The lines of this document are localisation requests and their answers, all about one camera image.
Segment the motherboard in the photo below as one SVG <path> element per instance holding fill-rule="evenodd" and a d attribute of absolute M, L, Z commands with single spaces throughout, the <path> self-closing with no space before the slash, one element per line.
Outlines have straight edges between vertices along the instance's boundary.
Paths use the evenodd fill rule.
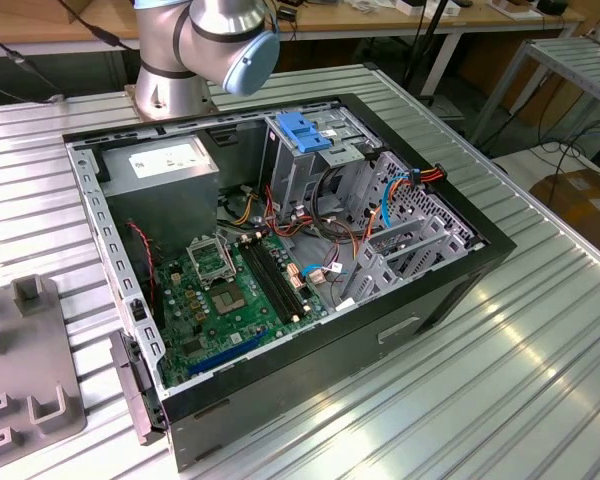
<path fill-rule="evenodd" d="M 156 268 L 164 289 L 162 374 L 169 387 L 328 314 L 275 235 L 231 244 L 217 236 L 187 252 Z"/>

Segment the slotted aluminum surface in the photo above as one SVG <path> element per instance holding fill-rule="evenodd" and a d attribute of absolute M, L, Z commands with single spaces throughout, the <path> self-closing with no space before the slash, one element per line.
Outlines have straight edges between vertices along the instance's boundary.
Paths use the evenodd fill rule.
<path fill-rule="evenodd" d="M 106 339 L 121 324 L 60 138 L 135 122 L 130 102 L 0 108 L 0 284 L 58 282 L 88 419 L 0 479 L 600 478 L 599 254 L 379 72 L 275 75 L 247 99 L 213 87 L 222 109 L 338 92 L 440 162 L 518 247 L 443 325 L 180 476 L 166 440 L 141 447 L 133 430 Z"/>
<path fill-rule="evenodd" d="M 600 45 L 589 38 L 532 40 L 527 53 L 600 100 Z"/>

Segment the blue drive bay latch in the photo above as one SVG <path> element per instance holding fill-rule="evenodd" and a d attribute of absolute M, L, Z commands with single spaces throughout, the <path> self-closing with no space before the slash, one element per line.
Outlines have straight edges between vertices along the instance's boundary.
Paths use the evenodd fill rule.
<path fill-rule="evenodd" d="M 332 146 L 331 141 L 320 135 L 301 113 L 281 113 L 276 118 L 282 131 L 296 143 L 302 153 L 317 152 Z"/>

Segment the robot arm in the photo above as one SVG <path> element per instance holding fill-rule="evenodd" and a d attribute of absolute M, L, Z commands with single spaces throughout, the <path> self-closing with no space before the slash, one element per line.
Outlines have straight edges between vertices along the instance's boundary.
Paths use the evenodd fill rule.
<path fill-rule="evenodd" d="M 263 0 L 136 0 L 142 68 L 136 103 L 165 119 L 212 110 L 206 80 L 251 95 L 278 59 Z"/>

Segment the desk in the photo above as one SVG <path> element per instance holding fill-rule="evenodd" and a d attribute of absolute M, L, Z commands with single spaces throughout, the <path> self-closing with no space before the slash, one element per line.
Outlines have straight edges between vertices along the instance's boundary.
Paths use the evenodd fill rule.
<path fill-rule="evenodd" d="M 355 93 L 517 248 L 439 326 L 178 475 L 138 443 L 109 352 L 122 326 L 63 132 L 138 121 L 124 93 L 0 107 L 0 285 L 58 284 L 87 427 L 0 480 L 600 478 L 600 253 L 380 71 L 273 75 L 221 111 Z"/>
<path fill-rule="evenodd" d="M 129 2 L 120 0 L 95 0 L 84 12 L 83 18 L 94 25 L 109 30 L 138 48 L 136 18 Z M 485 4 L 475 0 L 471 8 L 462 9 L 457 17 L 442 18 L 436 34 L 447 37 L 422 90 L 432 95 L 442 78 L 453 52 L 464 33 L 506 32 L 521 30 L 561 30 L 561 37 L 569 37 L 584 17 L 568 9 L 563 17 L 546 16 L 542 19 L 515 21 Z M 420 16 L 404 15 L 395 9 L 381 8 L 364 14 L 345 3 L 337 6 L 304 5 L 298 9 L 298 40 L 326 40 L 335 38 L 366 38 L 415 35 Z M 429 20 L 425 18 L 423 30 Z M 281 22 L 281 38 L 289 40 L 292 28 Z M 0 40 L 24 55 L 75 53 L 112 50 L 94 40 L 80 24 L 54 24 L 15 15 L 0 13 Z"/>
<path fill-rule="evenodd" d="M 493 112 L 498 108 L 504 94 L 527 58 L 532 58 L 540 63 L 541 66 L 538 69 L 540 77 L 544 77 L 551 70 L 593 97 L 589 101 L 589 106 L 580 115 L 582 120 L 588 117 L 597 101 L 600 101 L 600 45 L 598 43 L 589 38 L 524 42 L 482 108 L 471 134 L 470 141 L 473 144 L 480 139 L 480 134 L 491 120 Z M 573 134 L 580 125 L 580 122 L 576 123 L 571 133 Z"/>

